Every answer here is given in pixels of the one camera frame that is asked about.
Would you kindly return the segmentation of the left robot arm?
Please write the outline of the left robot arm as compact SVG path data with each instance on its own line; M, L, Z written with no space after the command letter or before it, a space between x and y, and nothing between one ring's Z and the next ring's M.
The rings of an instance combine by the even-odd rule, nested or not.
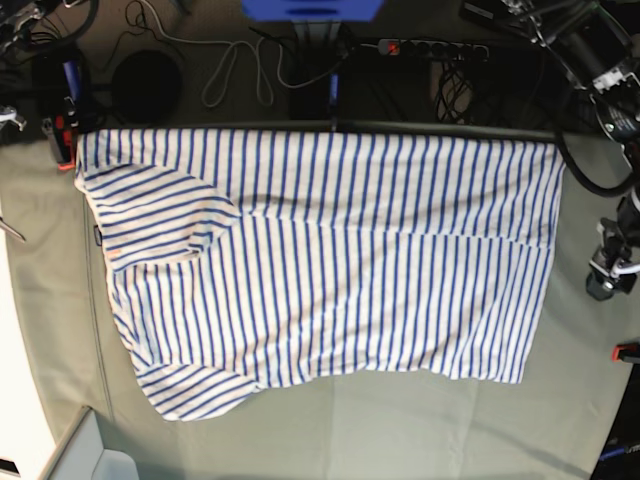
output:
M602 198L616 198L615 219L597 225L600 244L592 256L586 292L597 301L628 294L639 278L639 60L621 24L598 1L509 1L509 24L544 48L564 69L573 88L588 94L606 137L616 143L630 173L617 186L588 178L561 131L556 145L578 183Z

